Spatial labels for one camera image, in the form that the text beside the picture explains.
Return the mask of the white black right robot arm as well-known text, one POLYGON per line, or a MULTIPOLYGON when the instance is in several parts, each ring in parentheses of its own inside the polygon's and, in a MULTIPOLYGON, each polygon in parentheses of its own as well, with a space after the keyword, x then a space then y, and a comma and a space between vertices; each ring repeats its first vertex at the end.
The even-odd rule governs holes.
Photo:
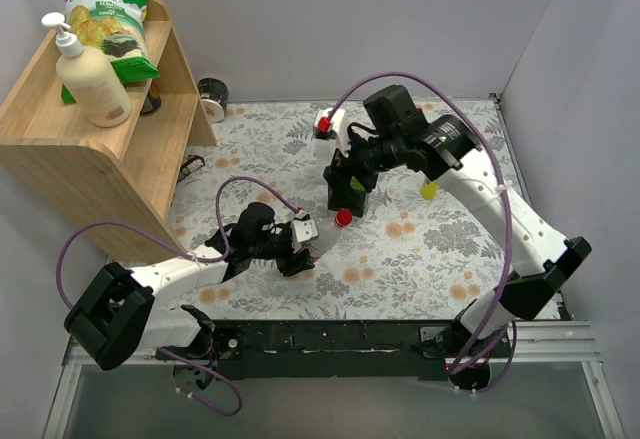
POLYGON ((433 338, 429 357, 475 356, 514 319, 532 320, 591 252, 582 237, 567 238, 545 222, 496 171, 480 135, 451 114, 428 121, 407 89, 388 86, 363 103, 373 126, 344 111, 327 109, 314 121, 314 135, 335 140, 324 170, 328 207, 364 213, 380 173, 405 166, 459 201, 502 247, 507 278, 466 306, 433 338))

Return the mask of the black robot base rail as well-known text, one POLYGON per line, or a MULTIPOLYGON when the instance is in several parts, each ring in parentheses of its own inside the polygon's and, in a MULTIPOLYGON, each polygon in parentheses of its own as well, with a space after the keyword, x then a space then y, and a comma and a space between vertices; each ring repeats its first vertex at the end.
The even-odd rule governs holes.
POLYGON ((414 377, 447 379, 468 335, 448 321, 224 320, 174 354, 212 360, 232 380, 414 377))

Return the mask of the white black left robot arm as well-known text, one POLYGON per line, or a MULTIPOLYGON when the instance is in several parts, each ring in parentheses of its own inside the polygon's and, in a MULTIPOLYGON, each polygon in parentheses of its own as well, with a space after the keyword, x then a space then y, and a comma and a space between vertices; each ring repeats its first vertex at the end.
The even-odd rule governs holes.
POLYGON ((130 269, 117 262, 103 266, 71 307, 64 328, 103 370, 145 349, 161 359, 171 353, 205 358, 214 345, 214 322, 184 298, 234 278, 255 260, 274 261, 284 276, 309 269, 307 245, 317 236, 305 211, 278 223, 271 207, 253 202, 187 257, 130 269))

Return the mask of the red bottle cap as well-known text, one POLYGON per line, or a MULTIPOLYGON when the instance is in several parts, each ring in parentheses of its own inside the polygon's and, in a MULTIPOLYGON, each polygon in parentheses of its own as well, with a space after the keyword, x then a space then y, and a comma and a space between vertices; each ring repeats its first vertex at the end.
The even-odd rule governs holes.
POLYGON ((351 224, 353 215, 349 210, 341 210, 336 213, 334 220, 337 227, 344 228, 351 224))

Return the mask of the red label water bottle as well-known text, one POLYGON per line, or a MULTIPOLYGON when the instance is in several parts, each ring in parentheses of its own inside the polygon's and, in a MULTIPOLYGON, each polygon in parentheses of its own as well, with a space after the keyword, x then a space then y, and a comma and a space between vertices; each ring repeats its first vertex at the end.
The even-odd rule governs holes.
POLYGON ((318 237, 305 245, 314 263, 341 240, 344 230, 348 227, 336 226, 334 220, 336 213, 316 223, 318 237))

